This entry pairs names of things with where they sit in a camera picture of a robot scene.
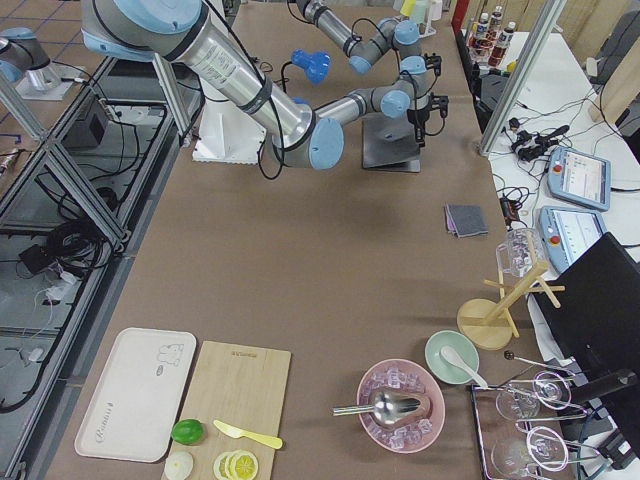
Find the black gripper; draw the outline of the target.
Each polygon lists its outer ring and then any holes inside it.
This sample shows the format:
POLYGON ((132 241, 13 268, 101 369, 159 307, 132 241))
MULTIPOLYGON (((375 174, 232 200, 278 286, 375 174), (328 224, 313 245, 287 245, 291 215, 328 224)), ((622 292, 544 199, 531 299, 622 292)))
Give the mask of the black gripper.
POLYGON ((426 122, 429 120, 429 108, 424 107, 418 110, 408 109, 407 112, 408 121, 415 127, 414 139, 419 148, 424 148, 426 145, 425 131, 426 122))

